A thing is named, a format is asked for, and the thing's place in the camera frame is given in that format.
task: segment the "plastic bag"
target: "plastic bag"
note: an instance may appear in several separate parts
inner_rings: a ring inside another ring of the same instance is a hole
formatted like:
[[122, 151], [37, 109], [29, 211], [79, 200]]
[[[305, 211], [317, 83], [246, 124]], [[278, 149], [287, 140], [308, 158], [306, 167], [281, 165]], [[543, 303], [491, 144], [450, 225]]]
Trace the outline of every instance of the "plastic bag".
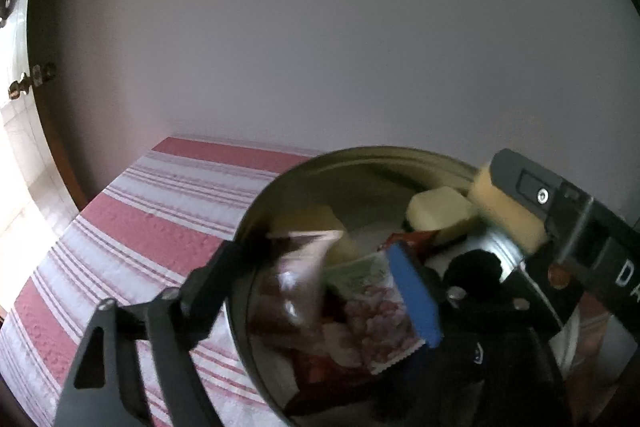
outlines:
[[[355, 360], [360, 360], [358, 350]], [[346, 367], [330, 355], [315, 356], [295, 351], [292, 354], [296, 384], [299, 391], [284, 408], [287, 416], [305, 416], [340, 405], [369, 398], [377, 381], [358, 362], [359, 367]]]
[[270, 237], [277, 257], [273, 266], [258, 276], [249, 333], [271, 347], [325, 354], [322, 269], [327, 252], [341, 237], [340, 230]]

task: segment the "pink wrapper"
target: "pink wrapper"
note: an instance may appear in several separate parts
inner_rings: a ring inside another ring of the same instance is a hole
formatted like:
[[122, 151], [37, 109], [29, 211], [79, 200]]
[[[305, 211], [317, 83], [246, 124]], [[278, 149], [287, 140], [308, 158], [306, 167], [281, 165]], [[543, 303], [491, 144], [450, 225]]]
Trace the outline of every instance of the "pink wrapper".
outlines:
[[258, 276], [248, 329], [271, 347], [324, 354], [322, 267], [340, 230], [271, 237], [277, 260]]
[[424, 345], [407, 314], [384, 251], [325, 269], [324, 280], [346, 301], [347, 325], [372, 375]]

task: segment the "yellow sponge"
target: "yellow sponge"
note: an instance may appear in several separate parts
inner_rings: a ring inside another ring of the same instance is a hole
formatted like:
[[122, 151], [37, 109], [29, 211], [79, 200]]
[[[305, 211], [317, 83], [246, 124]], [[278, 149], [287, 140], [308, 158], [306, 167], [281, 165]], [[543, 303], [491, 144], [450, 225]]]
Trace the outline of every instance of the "yellow sponge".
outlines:
[[467, 197], [476, 204], [482, 217], [503, 229], [526, 253], [535, 253], [546, 243], [542, 220], [494, 187], [488, 166], [480, 169]]
[[314, 230], [342, 230], [342, 237], [329, 249], [325, 263], [338, 264], [354, 261], [359, 257], [358, 248], [334, 211], [327, 204], [308, 206], [289, 214], [280, 214], [271, 222], [271, 232], [284, 234], [287, 232], [311, 232]]

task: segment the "screw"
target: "screw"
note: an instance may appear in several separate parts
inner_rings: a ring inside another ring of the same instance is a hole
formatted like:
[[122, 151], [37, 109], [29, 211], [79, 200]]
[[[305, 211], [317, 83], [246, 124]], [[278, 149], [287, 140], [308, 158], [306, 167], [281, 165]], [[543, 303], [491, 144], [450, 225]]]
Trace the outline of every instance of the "screw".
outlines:
[[546, 188], [540, 188], [538, 191], [538, 203], [545, 204], [549, 200], [549, 192]]
[[554, 290], [564, 290], [571, 282], [571, 274], [557, 263], [552, 263], [546, 277]]
[[474, 355], [474, 363], [482, 365], [482, 361], [484, 360], [484, 349], [482, 349], [480, 343], [476, 343], [476, 352]]
[[162, 299], [164, 299], [165, 301], [172, 301], [178, 296], [178, 293], [180, 293], [180, 288], [176, 288], [175, 286], [171, 288], [165, 288], [162, 291]]
[[462, 301], [466, 297], [466, 290], [460, 286], [452, 286], [447, 290], [447, 299], [454, 307], [458, 307], [458, 301]]
[[113, 308], [113, 305], [115, 303], [116, 303], [115, 299], [112, 299], [112, 298], [105, 299], [104, 301], [100, 302], [100, 304], [98, 304], [98, 309], [101, 312], [105, 312], [105, 311]]
[[519, 312], [525, 312], [529, 309], [531, 304], [527, 299], [523, 299], [522, 297], [516, 297], [513, 299], [513, 307], [517, 309]]

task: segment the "metal bracket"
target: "metal bracket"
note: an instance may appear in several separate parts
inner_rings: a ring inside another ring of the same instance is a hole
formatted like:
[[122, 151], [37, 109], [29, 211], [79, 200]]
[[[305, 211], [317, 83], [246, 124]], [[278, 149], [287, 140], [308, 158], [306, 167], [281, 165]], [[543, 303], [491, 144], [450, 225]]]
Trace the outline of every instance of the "metal bracket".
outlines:
[[6, 24], [9, 15], [14, 11], [16, 0], [0, 0], [0, 28]]
[[[544, 221], [553, 242], [549, 261], [567, 270], [640, 341], [640, 233], [580, 188], [511, 150], [494, 156], [490, 173], [495, 187]], [[541, 269], [538, 281], [546, 279]], [[576, 297], [566, 290], [555, 293], [560, 294], [570, 303]]]
[[252, 269], [252, 252], [223, 241], [180, 288], [120, 307], [101, 301], [76, 352], [60, 396], [55, 427], [151, 427], [136, 340], [147, 340], [175, 427], [223, 427], [189, 355], [209, 334], [233, 281]]

